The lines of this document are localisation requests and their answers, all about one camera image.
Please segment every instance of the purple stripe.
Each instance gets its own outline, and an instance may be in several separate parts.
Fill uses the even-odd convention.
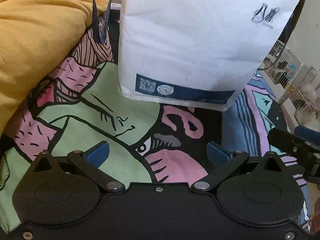
[[[281,157],[281,160],[282,160],[284,163],[288,163],[288,162],[296,161],[297,158],[292,157],[292,156],[284,156],[284,157]]]
[[[297,174],[297,175],[294,175],[293,177],[297,178],[297,177],[302,177],[302,176],[303,176],[303,174]]]
[[[304,179],[298,179],[297,183],[298,183],[299,186],[301,186],[303,184],[306,184],[307,182]]]
[[[248,105],[253,113],[253,116],[256,122],[257,132],[260,137],[261,156],[263,156],[267,151],[270,151],[270,145],[268,143],[268,132],[266,130],[264,121],[261,117],[260,111],[258,109],[258,106],[256,104],[256,101],[254,99],[254,95],[252,92],[255,91],[260,94],[268,95],[275,101],[276,99],[272,95],[270,95],[270,93],[267,90],[254,87],[252,85],[246,85],[244,87],[244,91],[247,94]]]
[[[285,163],[285,166],[291,166],[291,165],[295,165],[297,163]]]

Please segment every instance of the pink pattern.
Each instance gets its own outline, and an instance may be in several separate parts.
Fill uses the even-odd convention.
[[[256,80],[256,81],[259,81],[259,78],[255,74],[252,76],[252,79]]]
[[[53,96],[53,83],[51,83],[49,85],[49,87],[47,87],[44,91],[44,93],[42,93],[38,99],[37,99],[37,105],[38,107],[43,106],[45,103],[47,102],[54,102],[54,96]]]
[[[202,137],[203,132],[204,132],[203,125],[199,121],[199,119],[195,118],[191,113],[183,111],[183,110],[176,108],[174,106],[164,106],[163,110],[164,110],[164,113],[163,113],[161,121],[163,123],[165,123],[166,125],[168,125],[169,127],[171,127],[172,130],[176,131],[177,126],[173,122],[170,121],[170,119],[168,118],[169,114],[175,114],[175,115],[179,115],[181,117],[182,122],[183,122],[184,132],[186,135],[188,135],[189,137],[191,137],[193,139],[199,139]],[[194,126],[197,128],[197,130],[192,131],[190,129],[188,122],[193,123]]]
[[[192,106],[188,106],[188,110],[193,113],[195,111],[195,108]]]
[[[208,175],[207,171],[192,157],[185,152],[179,150],[160,150],[156,153],[148,155],[146,158],[148,163],[159,161],[151,166],[153,171],[162,171],[156,173],[156,179],[160,181],[166,176],[164,182],[187,182],[190,186]]]
[[[99,17],[100,33],[103,29],[104,17]],[[102,62],[113,62],[111,44],[109,40],[109,32],[107,31],[107,38],[104,44],[97,44],[93,40],[92,27],[82,36],[81,41],[72,52],[72,56],[81,65],[89,67],[96,67]]]
[[[80,66],[74,58],[67,57],[48,76],[53,79],[58,77],[68,88],[81,92],[92,81],[96,71],[93,68]]]
[[[24,101],[9,120],[4,133],[11,137],[31,160],[43,150],[47,150],[57,131],[34,120]]]

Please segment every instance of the wire cage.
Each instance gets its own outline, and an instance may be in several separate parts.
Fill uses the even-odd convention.
[[[283,48],[283,42],[279,40],[276,41],[264,60],[265,68],[268,68],[275,62]],[[281,84],[281,86],[286,89],[299,73],[302,66],[303,63],[289,50],[289,48],[285,47],[278,62],[271,68],[266,69],[266,73],[274,84]]]
[[[320,83],[314,83],[318,72],[310,67],[300,85],[289,96],[296,111],[294,117],[299,125],[320,131]]]
[[[282,50],[279,60],[270,67]],[[273,89],[279,93],[279,103],[291,101],[286,106],[293,123],[320,132],[320,75],[315,68],[304,65],[279,40],[263,63]]]

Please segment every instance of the round stamp logo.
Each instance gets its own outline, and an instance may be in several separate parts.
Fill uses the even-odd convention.
[[[157,87],[157,91],[161,95],[168,96],[173,93],[173,87],[169,85],[160,85]]]

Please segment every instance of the metal screw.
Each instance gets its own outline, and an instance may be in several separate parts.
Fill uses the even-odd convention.
[[[23,232],[22,237],[23,237],[23,239],[25,239],[25,240],[32,240],[33,234],[30,233],[30,232]]]
[[[121,187],[122,187],[122,183],[119,182],[119,181],[110,181],[110,182],[107,184],[107,188],[108,188],[108,189],[117,190],[117,189],[120,189]]]
[[[294,232],[289,232],[285,235],[285,240],[293,240],[296,237]]]
[[[162,188],[162,187],[156,187],[156,188],[155,188],[155,191],[156,191],[156,192],[162,192],[162,191],[163,191],[163,188]]]
[[[200,190],[205,190],[210,187],[210,184],[205,181],[198,181],[195,183],[195,188]]]

